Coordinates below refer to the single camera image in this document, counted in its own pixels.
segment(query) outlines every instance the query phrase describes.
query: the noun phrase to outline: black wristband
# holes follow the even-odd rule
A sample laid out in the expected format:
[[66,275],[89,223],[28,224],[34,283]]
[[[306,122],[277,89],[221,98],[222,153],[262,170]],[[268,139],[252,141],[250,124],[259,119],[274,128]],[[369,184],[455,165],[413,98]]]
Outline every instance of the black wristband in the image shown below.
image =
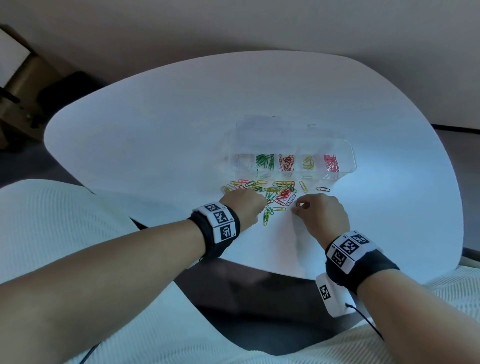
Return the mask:
[[362,258],[355,262],[355,265],[348,274],[345,274],[342,269],[328,258],[325,264],[325,270],[328,277],[339,286],[344,286],[355,294],[357,294],[358,286],[369,276],[387,269],[400,270],[394,262],[388,259],[379,250],[373,250],[366,253]]
[[208,221],[205,215],[201,214],[198,211],[194,211],[188,218],[188,220],[193,221],[198,226],[198,228],[202,232],[202,235],[204,236],[205,254],[202,256],[201,259],[210,259],[210,258],[220,257],[225,251],[225,249],[227,249],[230,246],[230,244],[232,244],[232,242],[240,234],[240,219],[238,215],[230,207],[228,206],[226,207],[235,221],[236,234],[232,238],[223,240],[217,244],[215,244],[212,226],[210,225],[210,222]]

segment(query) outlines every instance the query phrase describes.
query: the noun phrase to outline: person's left hand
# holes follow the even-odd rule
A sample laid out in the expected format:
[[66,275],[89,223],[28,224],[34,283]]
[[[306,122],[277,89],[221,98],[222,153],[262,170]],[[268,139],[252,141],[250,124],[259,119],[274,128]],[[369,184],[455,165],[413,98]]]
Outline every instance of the person's left hand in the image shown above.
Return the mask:
[[240,231],[245,231],[257,223],[258,214],[267,205],[267,199],[250,188],[239,188],[227,192],[220,203],[235,211],[240,219]]

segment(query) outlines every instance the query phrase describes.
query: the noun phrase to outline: forearm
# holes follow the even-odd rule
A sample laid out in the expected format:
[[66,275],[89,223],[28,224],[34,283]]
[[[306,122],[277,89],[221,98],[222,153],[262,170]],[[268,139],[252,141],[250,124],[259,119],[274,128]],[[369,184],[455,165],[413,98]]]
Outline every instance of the forearm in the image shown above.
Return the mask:
[[358,295],[399,363],[476,363],[480,325],[397,270],[368,277]]
[[0,285],[2,355],[69,359],[131,321],[204,252],[201,231],[184,220],[91,246]]

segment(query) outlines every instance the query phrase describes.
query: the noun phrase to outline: clear plastic organizer box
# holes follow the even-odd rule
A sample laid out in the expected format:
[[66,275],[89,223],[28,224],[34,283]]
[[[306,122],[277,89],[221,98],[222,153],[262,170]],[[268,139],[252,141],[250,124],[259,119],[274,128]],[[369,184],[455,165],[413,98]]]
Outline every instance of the clear plastic organizer box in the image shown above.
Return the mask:
[[335,181],[357,167],[347,140],[280,121],[240,121],[229,146],[228,163],[237,179]]

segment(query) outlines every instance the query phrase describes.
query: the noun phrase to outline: plastic box compartment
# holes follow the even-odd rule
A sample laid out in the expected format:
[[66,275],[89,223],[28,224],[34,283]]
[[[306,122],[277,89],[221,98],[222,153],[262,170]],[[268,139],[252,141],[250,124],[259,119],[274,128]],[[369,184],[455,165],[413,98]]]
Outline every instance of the plastic box compartment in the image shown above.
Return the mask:
[[[335,181],[352,173],[356,163],[351,144],[347,140],[323,138],[322,134],[316,127],[292,129],[278,119],[241,121],[230,136],[229,165],[237,179],[250,180]],[[257,166],[256,157],[261,154],[273,154],[273,165],[269,160],[267,168]],[[281,168],[279,155],[282,158],[293,156],[292,170]],[[327,168],[325,155],[335,155],[338,171]],[[312,170],[303,166],[304,160],[310,156]]]

